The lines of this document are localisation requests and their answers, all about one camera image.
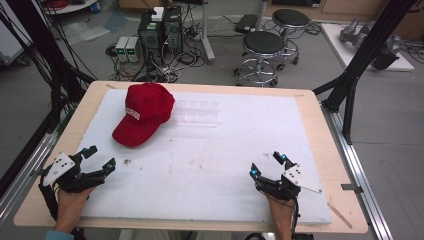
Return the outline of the black round stool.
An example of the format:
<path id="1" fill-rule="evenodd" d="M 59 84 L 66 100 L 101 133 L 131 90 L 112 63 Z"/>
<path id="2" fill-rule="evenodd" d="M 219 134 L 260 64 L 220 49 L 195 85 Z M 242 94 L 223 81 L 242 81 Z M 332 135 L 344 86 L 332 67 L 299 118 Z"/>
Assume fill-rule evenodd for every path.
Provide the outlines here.
<path id="1" fill-rule="evenodd" d="M 278 35 L 255 31 L 243 37 L 243 56 L 251 55 L 233 70 L 238 77 L 236 85 L 242 86 L 244 82 L 264 87 L 275 87 L 278 84 L 278 76 L 275 67 L 269 62 L 278 57 L 284 48 L 284 41 Z"/>
<path id="2" fill-rule="evenodd" d="M 296 65 L 299 61 L 299 48 L 289 36 L 303 29 L 310 19 L 300 11 L 293 9 L 279 9 L 272 14 L 272 21 L 280 28 L 279 35 L 284 41 L 284 48 L 280 55 L 283 61 L 277 65 L 279 71 L 285 67 L 286 59 L 293 56 L 292 63 Z"/>

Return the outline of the wooden stick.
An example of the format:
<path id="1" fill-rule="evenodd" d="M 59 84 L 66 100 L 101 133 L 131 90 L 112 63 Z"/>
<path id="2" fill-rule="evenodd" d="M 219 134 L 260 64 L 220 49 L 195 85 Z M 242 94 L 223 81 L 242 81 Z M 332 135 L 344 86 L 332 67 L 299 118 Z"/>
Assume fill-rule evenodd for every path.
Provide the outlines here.
<path id="1" fill-rule="evenodd" d="M 331 203 L 327 203 L 329 208 L 334 212 L 334 214 L 349 228 L 352 229 L 353 225 L 347 220 L 347 218 Z"/>

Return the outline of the person's right hand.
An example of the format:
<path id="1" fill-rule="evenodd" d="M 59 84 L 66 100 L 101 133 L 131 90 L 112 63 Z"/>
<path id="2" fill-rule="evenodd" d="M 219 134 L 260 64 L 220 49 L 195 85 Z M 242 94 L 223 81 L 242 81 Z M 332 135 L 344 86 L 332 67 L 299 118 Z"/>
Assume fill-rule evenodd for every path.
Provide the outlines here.
<path id="1" fill-rule="evenodd" d="M 294 202 L 292 200 L 277 200 L 271 196 L 266 196 L 269 211 L 274 225 L 275 232 L 292 234 L 292 217 Z"/>

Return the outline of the black computer tower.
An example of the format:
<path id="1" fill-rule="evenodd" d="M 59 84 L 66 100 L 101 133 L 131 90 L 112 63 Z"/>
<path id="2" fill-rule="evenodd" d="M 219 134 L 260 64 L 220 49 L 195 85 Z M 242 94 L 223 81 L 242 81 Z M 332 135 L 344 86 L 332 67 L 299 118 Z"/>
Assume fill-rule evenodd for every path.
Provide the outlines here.
<path id="1" fill-rule="evenodd" d="M 162 23 L 152 20 L 152 11 L 146 11 L 141 16 L 138 35 L 144 56 L 151 57 L 158 65 L 162 65 Z"/>
<path id="2" fill-rule="evenodd" d="M 183 39 L 181 7 L 176 6 L 167 8 L 164 13 L 163 24 L 168 49 L 175 54 L 182 53 Z"/>

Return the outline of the grey metal table leg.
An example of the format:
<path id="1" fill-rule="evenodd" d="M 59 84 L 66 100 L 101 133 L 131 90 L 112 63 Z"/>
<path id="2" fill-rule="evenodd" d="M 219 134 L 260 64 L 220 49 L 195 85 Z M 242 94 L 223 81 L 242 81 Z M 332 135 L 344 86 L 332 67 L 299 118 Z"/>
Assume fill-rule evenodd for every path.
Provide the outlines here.
<path id="1" fill-rule="evenodd" d="M 208 39 L 208 0 L 201 0 L 202 6 L 202 31 L 201 31 L 201 42 L 204 48 L 206 55 L 206 62 L 208 64 L 213 64 L 215 62 L 215 54 L 213 52 L 212 46 Z"/>

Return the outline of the black metal frame stand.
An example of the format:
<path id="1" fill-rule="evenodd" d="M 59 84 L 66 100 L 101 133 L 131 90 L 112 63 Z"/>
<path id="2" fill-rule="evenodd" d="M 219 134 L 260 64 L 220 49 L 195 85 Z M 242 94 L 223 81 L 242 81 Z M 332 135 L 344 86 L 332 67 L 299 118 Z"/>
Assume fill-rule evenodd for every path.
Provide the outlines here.
<path id="1" fill-rule="evenodd" d="M 341 75 L 313 90 L 315 95 L 331 90 L 329 97 L 322 101 L 322 106 L 330 112 L 338 112 L 340 104 L 345 101 L 342 134 L 349 144 L 352 144 L 351 125 L 357 83 L 415 2 L 416 0 L 390 0 Z"/>
<path id="2" fill-rule="evenodd" d="M 43 122 L 0 179 L 0 198 L 11 190 L 12 183 L 17 179 L 18 174 L 29 161 L 30 154 L 44 135 L 51 133 L 59 125 L 61 110 L 67 104 L 79 103 L 82 100 L 86 92 L 83 83 L 91 84 L 96 81 L 94 76 L 82 72 L 65 58 L 38 11 L 41 8 L 40 5 L 34 4 L 32 0 L 6 0 L 6 3 L 31 38 L 37 54 L 23 42 L 5 14 L 0 14 L 0 20 L 36 64 L 40 75 L 49 85 L 52 106 Z"/>

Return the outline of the white floor board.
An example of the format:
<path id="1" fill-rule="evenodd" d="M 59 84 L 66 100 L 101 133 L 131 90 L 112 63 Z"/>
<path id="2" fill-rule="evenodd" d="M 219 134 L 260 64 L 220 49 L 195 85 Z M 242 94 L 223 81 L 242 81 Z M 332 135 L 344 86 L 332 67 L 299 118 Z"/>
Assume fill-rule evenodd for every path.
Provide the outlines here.
<path id="1" fill-rule="evenodd" d="M 322 23 L 321 26 L 324 35 L 332 45 L 332 49 L 335 51 L 342 65 L 346 67 L 357 51 L 357 48 L 350 42 L 339 40 L 340 32 L 347 27 L 347 24 Z M 414 67 L 401 53 L 397 53 L 396 56 L 398 59 L 386 68 L 386 71 L 411 72 L 414 70 Z"/>

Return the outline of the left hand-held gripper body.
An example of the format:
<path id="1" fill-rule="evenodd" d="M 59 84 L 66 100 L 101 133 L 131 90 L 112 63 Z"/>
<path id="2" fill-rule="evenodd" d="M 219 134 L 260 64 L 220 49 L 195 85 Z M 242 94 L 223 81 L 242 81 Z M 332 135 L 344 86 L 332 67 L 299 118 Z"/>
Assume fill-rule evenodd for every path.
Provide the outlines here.
<path id="1" fill-rule="evenodd" d="M 89 177 L 88 173 L 83 173 L 81 163 L 86 159 L 75 162 L 73 156 L 60 152 L 42 176 L 42 186 L 48 187 L 58 184 L 61 189 L 68 193 L 79 193 L 105 182 L 105 178 Z"/>

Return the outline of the aluminium table rail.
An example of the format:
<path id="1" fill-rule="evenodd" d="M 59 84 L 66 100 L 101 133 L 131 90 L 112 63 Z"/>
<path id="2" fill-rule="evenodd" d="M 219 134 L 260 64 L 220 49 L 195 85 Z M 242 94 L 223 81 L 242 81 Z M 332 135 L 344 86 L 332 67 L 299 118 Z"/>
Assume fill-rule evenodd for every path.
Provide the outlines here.
<path id="1" fill-rule="evenodd" d="M 29 184 L 37 177 L 68 121 L 62 111 L 57 118 L 49 112 L 21 152 L 0 178 L 0 225 L 8 218 Z"/>
<path id="2" fill-rule="evenodd" d="M 372 229 L 377 240 L 394 240 L 356 150 L 342 134 L 343 120 L 340 114 L 330 112 L 325 108 L 322 109 L 322 112 L 351 180 L 349 188 L 355 192 L 360 202 L 365 213 L 366 223 Z"/>

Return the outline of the black flat device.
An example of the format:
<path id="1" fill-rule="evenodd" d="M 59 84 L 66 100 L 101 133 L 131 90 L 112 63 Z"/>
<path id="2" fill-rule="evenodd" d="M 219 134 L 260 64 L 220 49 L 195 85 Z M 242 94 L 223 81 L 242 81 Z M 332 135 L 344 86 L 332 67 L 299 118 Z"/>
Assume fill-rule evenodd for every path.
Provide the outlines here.
<path id="1" fill-rule="evenodd" d="M 236 23 L 234 30 L 239 33 L 249 33 L 256 29 L 258 17 L 255 14 L 246 14 Z"/>

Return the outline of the person's left hand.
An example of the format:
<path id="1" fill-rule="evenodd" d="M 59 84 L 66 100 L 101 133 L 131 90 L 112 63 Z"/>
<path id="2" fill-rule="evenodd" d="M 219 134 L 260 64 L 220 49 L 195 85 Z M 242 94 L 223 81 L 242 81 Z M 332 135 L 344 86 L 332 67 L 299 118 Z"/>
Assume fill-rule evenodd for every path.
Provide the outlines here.
<path id="1" fill-rule="evenodd" d="M 94 187 L 79 193 L 68 193 L 63 189 L 58 191 L 58 215 L 55 231 L 71 233 L 80 220 L 80 214 L 84 209 L 87 199 L 93 192 Z"/>

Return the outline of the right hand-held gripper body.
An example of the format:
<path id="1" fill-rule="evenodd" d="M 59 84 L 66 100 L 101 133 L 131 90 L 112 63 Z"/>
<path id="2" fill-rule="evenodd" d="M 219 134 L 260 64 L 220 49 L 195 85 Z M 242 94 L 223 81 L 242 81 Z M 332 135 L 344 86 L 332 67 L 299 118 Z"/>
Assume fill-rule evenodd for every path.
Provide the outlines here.
<path id="1" fill-rule="evenodd" d="M 279 180 L 269 180 L 271 181 L 270 184 L 265 186 L 255 184 L 255 187 L 259 192 L 270 195 L 277 200 L 295 200 L 302 189 L 318 194 L 322 193 L 318 181 L 300 165 L 285 170 Z"/>

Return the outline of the clear plastic organizer box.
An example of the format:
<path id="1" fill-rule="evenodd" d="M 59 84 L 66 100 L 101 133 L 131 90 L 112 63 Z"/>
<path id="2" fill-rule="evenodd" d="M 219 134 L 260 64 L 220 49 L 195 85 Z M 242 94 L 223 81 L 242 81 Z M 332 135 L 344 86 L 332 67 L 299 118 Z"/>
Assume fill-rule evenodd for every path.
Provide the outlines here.
<path id="1" fill-rule="evenodd" d="M 216 128 L 220 124 L 218 102 L 206 100 L 178 100 L 172 110 L 170 122 L 187 127 Z"/>

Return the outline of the red baseball cap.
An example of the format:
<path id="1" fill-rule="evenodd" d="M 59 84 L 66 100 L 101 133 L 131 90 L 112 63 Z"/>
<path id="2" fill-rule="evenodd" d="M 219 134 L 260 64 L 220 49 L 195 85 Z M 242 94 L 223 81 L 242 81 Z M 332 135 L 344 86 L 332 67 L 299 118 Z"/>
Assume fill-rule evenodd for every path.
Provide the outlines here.
<path id="1" fill-rule="evenodd" d="M 113 139 L 126 147 L 137 147 L 148 141 L 166 123 L 175 99 L 162 85 L 131 85 L 125 98 L 125 116 L 112 132 Z"/>

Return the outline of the white foam mat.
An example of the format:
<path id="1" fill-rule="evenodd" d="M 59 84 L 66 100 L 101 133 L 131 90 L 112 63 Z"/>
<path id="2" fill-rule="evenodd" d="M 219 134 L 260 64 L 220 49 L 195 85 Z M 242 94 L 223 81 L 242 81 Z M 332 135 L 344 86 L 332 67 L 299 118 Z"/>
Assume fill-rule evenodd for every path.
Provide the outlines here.
<path id="1" fill-rule="evenodd" d="M 254 163 L 272 180 L 284 171 L 278 151 L 321 181 L 296 98 L 287 96 L 177 92 L 178 100 L 215 101 L 216 128 L 166 122 L 144 144 L 128 148 L 112 132 L 124 116 L 124 90 L 105 93 L 80 145 L 97 153 L 84 161 L 85 172 L 110 158 L 116 169 L 91 194 L 86 217 L 154 220 L 267 222 L 268 203 L 249 175 Z M 327 225 L 332 218 L 323 188 L 299 193 L 301 224 Z"/>

